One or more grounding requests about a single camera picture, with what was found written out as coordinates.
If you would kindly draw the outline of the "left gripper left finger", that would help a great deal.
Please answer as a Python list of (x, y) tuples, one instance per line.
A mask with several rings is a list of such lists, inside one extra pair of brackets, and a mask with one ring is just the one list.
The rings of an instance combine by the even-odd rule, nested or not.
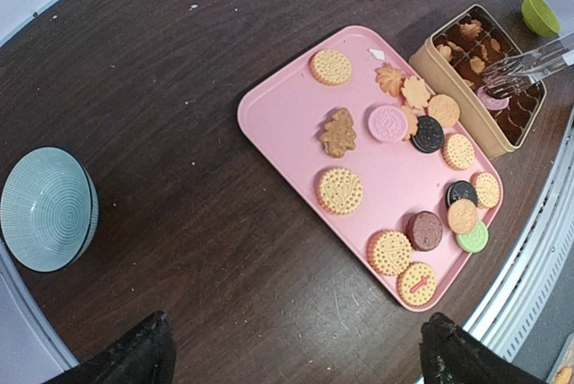
[(168, 316), (157, 310), (91, 359), (51, 383), (171, 383), (177, 347)]

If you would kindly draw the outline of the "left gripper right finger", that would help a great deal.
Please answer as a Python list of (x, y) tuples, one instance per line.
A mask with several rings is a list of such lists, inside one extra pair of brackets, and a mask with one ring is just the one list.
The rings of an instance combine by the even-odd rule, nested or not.
[(440, 312), (421, 327), (422, 377), (430, 383), (540, 383)]

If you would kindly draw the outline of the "metal serving tongs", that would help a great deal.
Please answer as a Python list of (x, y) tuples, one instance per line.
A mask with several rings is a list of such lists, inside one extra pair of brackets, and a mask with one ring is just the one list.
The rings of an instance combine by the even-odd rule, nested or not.
[(573, 66), (573, 33), (486, 67), (479, 91), (495, 100), (504, 100), (570, 66)]

